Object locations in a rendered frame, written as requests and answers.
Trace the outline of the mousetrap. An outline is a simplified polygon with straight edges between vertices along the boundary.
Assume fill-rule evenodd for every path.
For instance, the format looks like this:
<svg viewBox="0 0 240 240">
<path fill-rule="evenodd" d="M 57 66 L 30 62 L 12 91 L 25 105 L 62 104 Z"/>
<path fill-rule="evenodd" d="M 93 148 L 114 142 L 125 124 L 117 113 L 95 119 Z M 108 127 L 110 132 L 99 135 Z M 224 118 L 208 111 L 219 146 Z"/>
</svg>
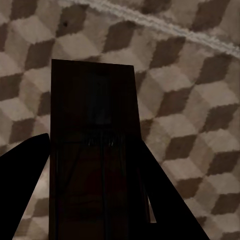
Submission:
<svg viewBox="0 0 240 240">
<path fill-rule="evenodd" d="M 133 65 L 51 60 L 48 240 L 129 240 L 127 133 L 142 139 Z"/>
</svg>

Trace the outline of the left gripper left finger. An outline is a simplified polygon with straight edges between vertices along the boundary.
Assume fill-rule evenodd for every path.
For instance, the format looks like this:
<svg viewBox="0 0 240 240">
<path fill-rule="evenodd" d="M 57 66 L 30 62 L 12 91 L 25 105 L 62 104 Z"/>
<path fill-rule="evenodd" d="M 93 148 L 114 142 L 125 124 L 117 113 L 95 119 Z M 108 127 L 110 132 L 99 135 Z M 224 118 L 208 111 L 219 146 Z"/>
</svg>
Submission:
<svg viewBox="0 0 240 240">
<path fill-rule="evenodd" d="M 0 156 L 0 240 L 12 240 L 51 153 L 48 133 Z"/>
</svg>

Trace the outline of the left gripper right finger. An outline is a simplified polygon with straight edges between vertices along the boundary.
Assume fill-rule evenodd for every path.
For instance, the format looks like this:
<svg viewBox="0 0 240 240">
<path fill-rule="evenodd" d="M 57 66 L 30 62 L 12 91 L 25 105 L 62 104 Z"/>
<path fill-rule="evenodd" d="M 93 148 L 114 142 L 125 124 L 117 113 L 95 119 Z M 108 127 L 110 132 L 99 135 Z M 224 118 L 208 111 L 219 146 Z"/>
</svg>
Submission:
<svg viewBox="0 0 240 240">
<path fill-rule="evenodd" d="M 145 142 L 125 134 L 129 240 L 210 240 Z M 156 223 L 145 220 L 139 168 Z"/>
</svg>

